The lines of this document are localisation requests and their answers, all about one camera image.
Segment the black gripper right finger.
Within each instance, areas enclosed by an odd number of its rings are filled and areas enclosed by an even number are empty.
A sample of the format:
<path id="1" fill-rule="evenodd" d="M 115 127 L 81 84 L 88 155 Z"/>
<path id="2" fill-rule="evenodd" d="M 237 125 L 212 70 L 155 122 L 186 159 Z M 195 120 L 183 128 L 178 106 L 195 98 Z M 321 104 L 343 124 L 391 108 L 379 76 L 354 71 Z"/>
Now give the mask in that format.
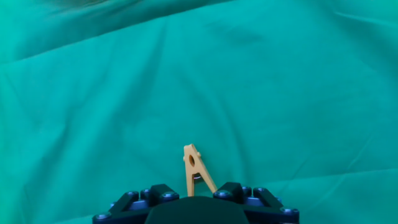
<path id="1" fill-rule="evenodd" d="M 286 207 L 264 187 L 251 188 L 237 182 L 227 182 L 213 194 L 213 198 L 237 205 L 249 223 L 299 224 L 299 210 Z"/>

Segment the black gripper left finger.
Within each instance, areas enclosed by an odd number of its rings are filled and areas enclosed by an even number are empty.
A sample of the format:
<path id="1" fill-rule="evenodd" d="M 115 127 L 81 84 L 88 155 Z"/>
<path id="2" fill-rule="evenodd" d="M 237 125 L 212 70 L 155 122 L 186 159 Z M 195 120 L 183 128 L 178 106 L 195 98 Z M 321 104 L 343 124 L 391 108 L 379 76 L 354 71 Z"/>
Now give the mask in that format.
<path id="1" fill-rule="evenodd" d="M 140 192 L 128 191 L 107 212 L 96 214 L 92 224 L 145 224 L 156 206 L 179 198 L 179 194 L 165 184 L 153 185 Z"/>

